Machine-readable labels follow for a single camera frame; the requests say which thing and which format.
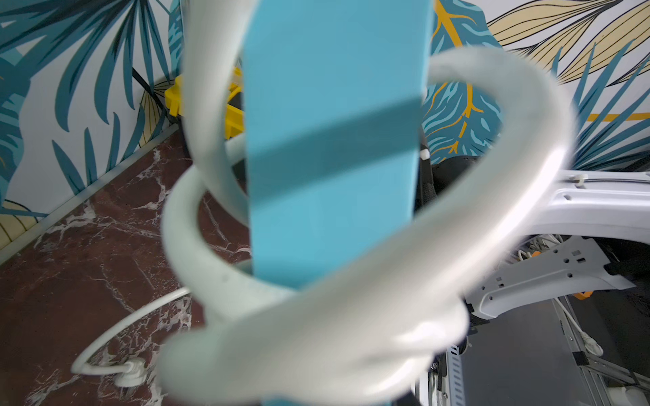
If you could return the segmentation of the yellow black toolbox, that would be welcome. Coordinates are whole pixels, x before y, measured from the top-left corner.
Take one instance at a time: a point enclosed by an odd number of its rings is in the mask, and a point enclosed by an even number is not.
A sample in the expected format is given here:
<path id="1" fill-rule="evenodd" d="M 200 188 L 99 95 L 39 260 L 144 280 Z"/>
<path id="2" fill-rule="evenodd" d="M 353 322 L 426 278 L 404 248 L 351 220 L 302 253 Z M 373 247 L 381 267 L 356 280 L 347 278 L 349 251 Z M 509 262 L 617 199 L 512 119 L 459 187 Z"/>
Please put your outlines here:
<path id="1" fill-rule="evenodd" d="M 245 131 L 243 111 L 242 72 L 235 67 L 227 97 L 225 108 L 225 139 L 230 140 Z M 179 75 L 174 84 L 164 92 L 165 105 L 172 117 L 179 118 L 183 115 L 181 100 L 182 77 Z"/>

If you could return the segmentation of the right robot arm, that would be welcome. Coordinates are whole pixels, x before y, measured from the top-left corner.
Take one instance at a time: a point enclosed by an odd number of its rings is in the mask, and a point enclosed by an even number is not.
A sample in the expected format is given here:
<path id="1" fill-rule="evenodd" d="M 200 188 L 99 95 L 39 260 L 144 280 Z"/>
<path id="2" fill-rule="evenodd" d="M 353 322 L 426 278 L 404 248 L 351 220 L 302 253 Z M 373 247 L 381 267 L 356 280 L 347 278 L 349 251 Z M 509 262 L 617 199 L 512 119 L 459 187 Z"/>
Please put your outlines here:
<path id="1" fill-rule="evenodd" d="M 499 265 L 445 305 L 486 322 L 516 308 L 599 290 L 649 289 L 649 173 L 565 171 L 526 239 L 538 256 Z"/>

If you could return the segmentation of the teal power strip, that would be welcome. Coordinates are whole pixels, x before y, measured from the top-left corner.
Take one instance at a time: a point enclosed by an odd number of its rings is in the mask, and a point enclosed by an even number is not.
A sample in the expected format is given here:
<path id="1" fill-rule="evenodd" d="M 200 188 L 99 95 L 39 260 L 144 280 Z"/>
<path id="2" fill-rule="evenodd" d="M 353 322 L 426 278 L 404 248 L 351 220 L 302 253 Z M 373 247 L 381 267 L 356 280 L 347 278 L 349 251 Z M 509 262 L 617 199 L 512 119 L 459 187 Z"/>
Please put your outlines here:
<path id="1" fill-rule="evenodd" d="M 411 221 L 429 1 L 262 1 L 245 40 L 254 274 L 295 289 L 255 370 L 265 405 L 387 404 L 426 363 L 389 239 Z"/>

